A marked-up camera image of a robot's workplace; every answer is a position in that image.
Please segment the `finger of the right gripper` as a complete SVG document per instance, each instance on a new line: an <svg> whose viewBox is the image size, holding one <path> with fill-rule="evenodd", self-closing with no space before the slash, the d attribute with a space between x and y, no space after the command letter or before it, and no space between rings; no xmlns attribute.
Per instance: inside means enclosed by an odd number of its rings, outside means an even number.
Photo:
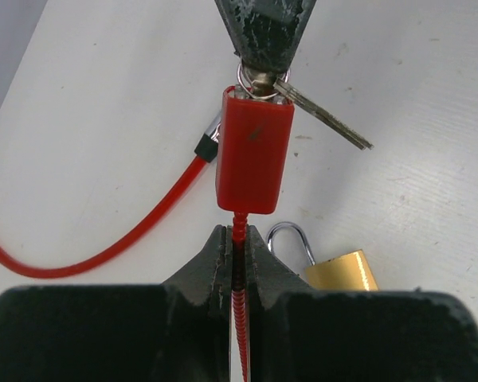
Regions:
<svg viewBox="0 0 478 382"><path fill-rule="evenodd" d="M216 0L218 12L243 64L285 73L296 55L315 0Z"/></svg>

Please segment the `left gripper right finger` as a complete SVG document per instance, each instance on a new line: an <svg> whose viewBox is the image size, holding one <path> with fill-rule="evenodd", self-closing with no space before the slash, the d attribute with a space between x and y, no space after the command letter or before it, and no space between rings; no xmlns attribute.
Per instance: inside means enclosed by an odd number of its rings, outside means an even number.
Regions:
<svg viewBox="0 0 478 382"><path fill-rule="evenodd" d="M254 381L478 381L478 325L435 291L323 291L246 239Z"/></svg>

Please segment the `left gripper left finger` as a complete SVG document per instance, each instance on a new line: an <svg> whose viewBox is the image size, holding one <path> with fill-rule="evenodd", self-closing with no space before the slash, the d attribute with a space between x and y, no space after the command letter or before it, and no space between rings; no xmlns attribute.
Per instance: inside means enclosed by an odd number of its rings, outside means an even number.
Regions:
<svg viewBox="0 0 478 382"><path fill-rule="evenodd" d="M25 285L0 295L0 381L227 381L227 231L160 284Z"/></svg>

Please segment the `red thin-cable padlock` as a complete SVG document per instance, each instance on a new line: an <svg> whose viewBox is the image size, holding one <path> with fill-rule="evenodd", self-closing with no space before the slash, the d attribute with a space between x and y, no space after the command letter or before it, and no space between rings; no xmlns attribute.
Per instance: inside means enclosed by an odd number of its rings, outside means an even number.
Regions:
<svg viewBox="0 0 478 382"><path fill-rule="evenodd" d="M232 311L242 379L249 375L246 237L251 214L275 211L294 115L292 101L249 96L239 85L223 92L218 135L216 195L219 208L233 214Z"/></svg>

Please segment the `silver keys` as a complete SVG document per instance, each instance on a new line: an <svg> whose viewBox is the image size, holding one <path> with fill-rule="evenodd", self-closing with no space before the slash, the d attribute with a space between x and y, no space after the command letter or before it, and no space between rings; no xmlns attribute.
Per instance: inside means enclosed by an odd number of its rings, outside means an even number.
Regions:
<svg viewBox="0 0 478 382"><path fill-rule="evenodd" d="M292 101L297 107L318 119L360 150L374 148L374 145L358 132L293 87L288 82L289 77L290 70L282 74L261 72L250 68L243 61L237 67L237 82L249 98L269 101L281 96Z"/></svg>

